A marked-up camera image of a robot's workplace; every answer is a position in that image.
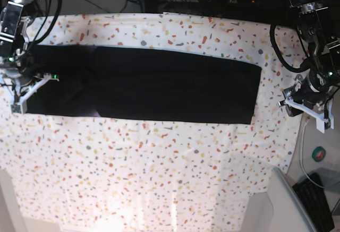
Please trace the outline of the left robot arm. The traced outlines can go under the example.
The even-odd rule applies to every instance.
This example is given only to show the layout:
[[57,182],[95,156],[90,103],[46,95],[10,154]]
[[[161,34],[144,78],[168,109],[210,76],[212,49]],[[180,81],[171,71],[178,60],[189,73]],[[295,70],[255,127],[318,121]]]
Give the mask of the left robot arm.
[[296,68],[283,58],[275,39],[276,24],[270,26],[270,41],[277,58],[290,72],[308,72],[298,90],[289,88],[290,97],[299,105],[313,109],[317,103],[327,104],[331,87],[339,85],[339,40],[330,16],[327,0],[288,0],[297,9],[297,34],[308,47],[306,59]]

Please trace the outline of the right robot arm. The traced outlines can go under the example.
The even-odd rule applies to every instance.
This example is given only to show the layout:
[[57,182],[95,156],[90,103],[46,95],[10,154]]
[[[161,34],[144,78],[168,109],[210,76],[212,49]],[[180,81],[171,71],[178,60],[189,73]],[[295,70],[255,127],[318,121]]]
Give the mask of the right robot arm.
[[[62,0],[57,0],[56,12],[46,32],[41,35],[47,24],[46,16],[32,40],[27,35],[27,28],[37,18],[40,0],[8,0],[1,10],[1,78],[7,78],[10,84],[1,79],[2,87],[12,87],[17,92],[33,82],[35,69],[30,62],[33,47],[44,41],[52,31],[62,8]],[[50,13],[52,0],[48,1],[46,14]]]

